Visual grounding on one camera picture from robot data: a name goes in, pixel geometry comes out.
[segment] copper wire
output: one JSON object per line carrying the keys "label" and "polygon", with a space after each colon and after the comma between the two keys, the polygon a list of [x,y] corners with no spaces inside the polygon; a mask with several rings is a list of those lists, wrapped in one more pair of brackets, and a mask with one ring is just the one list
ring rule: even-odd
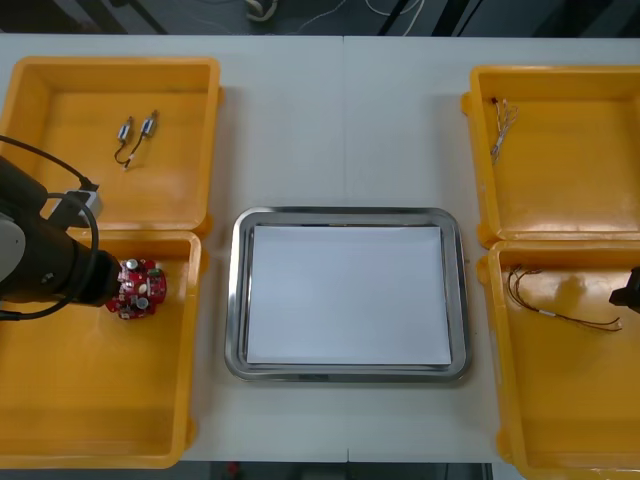
{"label": "copper wire", "polygon": [[562,318],[564,320],[568,320],[570,322],[578,323],[584,327],[593,328],[596,330],[600,330],[603,332],[617,332],[622,330],[622,325],[620,323],[620,317],[617,317],[615,320],[610,322],[591,322],[588,320],[583,320],[580,318],[570,317],[568,315],[563,315],[561,313],[551,312],[549,310],[544,310],[538,307],[531,305],[527,302],[520,293],[520,283],[522,279],[527,275],[537,275],[541,273],[541,269],[536,270],[523,270],[522,265],[516,265],[509,271],[509,275],[507,277],[507,293],[509,294],[509,298],[516,304],[520,305],[522,308],[531,310],[532,312],[539,313],[541,315],[546,315],[548,317],[557,317]]}

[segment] wire bundle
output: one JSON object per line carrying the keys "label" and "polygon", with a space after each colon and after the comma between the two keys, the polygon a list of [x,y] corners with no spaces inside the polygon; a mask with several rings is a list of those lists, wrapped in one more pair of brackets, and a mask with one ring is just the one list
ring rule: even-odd
{"label": "wire bundle", "polygon": [[495,165],[500,158],[500,150],[504,142],[507,132],[518,118],[518,107],[510,107],[506,98],[499,102],[498,99],[492,98],[491,103],[496,107],[496,117],[498,124],[498,140],[491,148],[491,162]]}
{"label": "wire bundle", "polygon": [[542,272],[541,269],[524,270],[522,265],[516,265],[515,267],[513,267],[509,272],[509,276],[507,277],[507,293],[509,294],[509,298],[511,298],[513,302],[515,302],[516,304],[518,304],[519,306],[521,306],[526,310],[531,310],[532,312],[536,312],[541,315],[546,315],[548,317],[562,318],[570,322],[578,323],[583,327],[593,328],[603,332],[617,332],[619,330],[622,330],[622,323],[620,322],[620,317],[617,317],[615,320],[612,320],[606,323],[590,322],[588,320],[582,320],[579,318],[562,315],[561,313],[550,312],[549,310],[543,310],[541,308],[531,305],[524,298],[522,298],[522,294],[520,293],[520,283],[522,282],[522,279],[527,275],[537,275],[541,272]]}

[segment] yellow plastic bin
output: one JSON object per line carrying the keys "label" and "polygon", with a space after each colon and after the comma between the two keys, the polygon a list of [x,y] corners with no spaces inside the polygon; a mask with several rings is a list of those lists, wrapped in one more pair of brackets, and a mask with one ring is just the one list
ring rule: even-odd
{"label": "yellow plastic bin", "polygon": [[[510,268],[541,268],[521,294],[542,309],[606,322],[600,332],[523,309]],[[608,303],[640,265],[640,241],[499,242],[478,264],[500,406],[498,449],[528,479],[640,478],[640,318]]]}
{"label": "yellow plastic bin", "polygon": [[188,446],[200,240],[103,232],[100,247],[120,260],[157,260],[167,298],[129,322],[79,305],[0,322],[0,467],[169,467]]}
{"label": "yellow plastic bin", "polygon": [[[212,58],[27,57],[14,68],[0,132],[99,184],[101,230],[201,231],[208,225],[219,81]],[[154,110],[156,132],[125,172],[114,159],[118,130],[132,116],[135,141]],[[50,192],[78,186],[59,166],[11,145],[0,144],[0,155]]]}
{"label": "yellow plastic bin", "polygon": [[[492,165],[494,98],[518,116]],[[640,239],[640,67],[476,67],[462,109],[487,248]]]}
{"label": "yellow plastic bin", "polygon": [[[0,468],[165,468],[193,440],[194,333],[207,264],[196,233],[210,225],[219,75],[210,58],[34,57],[16,65],[0,131],[99,184],[100,248],[120,260],[157,260],[168,293],[155,315],[133,321],[74,305],[0,322]],[[133,116],[135,140],[153,110],[156,132],[125,172],[114,160],[118,129]],[[0,144],[0,155],[50,192],[78,188],[31,153]]]}

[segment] stainless steel tray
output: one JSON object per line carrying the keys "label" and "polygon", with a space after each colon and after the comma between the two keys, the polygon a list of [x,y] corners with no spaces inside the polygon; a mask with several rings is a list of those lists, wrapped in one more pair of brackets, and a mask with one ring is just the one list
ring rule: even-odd
{"label": "stainless steel tray", "polygon": [[[282,364],[247,361],[251,269],[257,226],[439,227],[451,363],[446,365]],[[252,208],[237,219],[229,270],[225,344],[227,367],[244,380],[341,382],[449,382],[471,360],[460,231],[455,219],[436,208]]]}

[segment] black cable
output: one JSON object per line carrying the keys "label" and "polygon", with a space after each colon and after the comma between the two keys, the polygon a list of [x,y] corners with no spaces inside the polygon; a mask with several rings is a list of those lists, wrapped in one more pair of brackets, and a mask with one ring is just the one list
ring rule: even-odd
{"label": "black cable", "polygon": [[14,147],[22,148],[23,150],[26,150],[27,152],[35,153],[36,155],[40,155],[41,157],[46,158],[47,160],[55,163],[56,165],[59,165],[60,167],[64,168],[66,171],[68,171],[68,172],[74,174],[76,177],[78,177],[78,180],[80,180],[80,184],[82,185],[83,189],[89,190],[91,192],[95,192],[96,190],[98,190],[98,185],[95,185],[93,182],[91,182],[91,180],[89,180],[87,177],[82,175],[78,170],[73,168],[68,163],[63,162],[59,158],[54,157],[50,153],[47,153],[44,150],[40,150],[38,147],[34,147],[33,145],[29,145],[28,143],[21,142],[20,140],[16,140],[15,138],[7,137],[5,135],[0,135],[0,142],[8,143],[9,145],[13,145]]}
{"label": "black cable", "polygon": [[52,313],[57,312],[61,308],[66,307],[69,303],[73,302],[73,300],[78,295],[80,295],[82,290],[84,290],[84,288],[87,286],[87,284],[91,280],[91,276],[93,275],[96,262],[98,261],[98,244],[100,241],[98,233],[98,222],[96,221],[96,217],[93,215],[91,209],[84,204],[84,202],[72,195],[69,195],[68,193],[50,193],[49,198],[58,198],[60,200],[68,200],[72,203],[75,203],[75,205],[84,212],[85,217],[87,217],[89,228],[91,230],[91,246],[89,250],[89,261],[87,262],[87,269],[84,271],[84,274],[76,284],[75,288],[73,288],[64,298],[59,300],[56,304],[50,306],[49,308],[45,308],[44,310],[33,313],[0,310],[0,321],[35,320],[36,318],[42,318],[46,317],[47,315],[51,315]]}
{"label": "black cable", "polygon": [[138,150],[138,147],[142,143],[142,139],[144,137],[146,137],[145,133],[144,132],[140,132],[140,136],[138,137],[138,141],[133,146],[133,150],[131,150],[131,153],[129,154],[129,157],[127,158],[127,161],[124,162],[124,164],[121,164],[121,165],[124,165],[124,168],[128,168],[129,167],[129,164],[131,163],[131,160],[133,160],[133,156],[135,155],[136,150]]}
{"label": "black cable", "polygon": [[402,12],[402,10],[404,10],[404,7],[407,5],[407,3],[409,3],[409,0],[398,0],[396,2],[396,6],[393,7],[393,10],[391,10],[391,13],[387,17],[387,19],[384,21],[382,28],[378,32],[379,37],[387,34],[389,29],[393,26],[395,21],[400,16],[400,13]]}
{"label": "black cable", "polygon": [[126,142],[120,142],[120,146],[118,147],[118,150],[116,150],[116,153],[113,154],[113,158],[116,159],[116,162],[119,165],[128,165],[129,161],[128,160],[119,160],[118,159],[118,155],[120,154],[120,152],[122,151],[122,149],[125,147]]}
{"label": "black cable", "polygon": [[483,1],[484,0],[478,0],[478,3],[476,3],[476,6],[473,7],[473,10],[471,10],[471,13],[469,14],[467,19],[462,24],[462,27],[460,27],[460,30],[458,30],[458,34],[456,35],[456,37],[459,37],[460,35],[462,35],[462,32],[464,32],[464,29],[467,28],[467,25],[469,24],[469,20],[471,20],[471,17],[473,17],[473,15],[476,13],[476,11],[480,7],[480,5],[482,5]]}

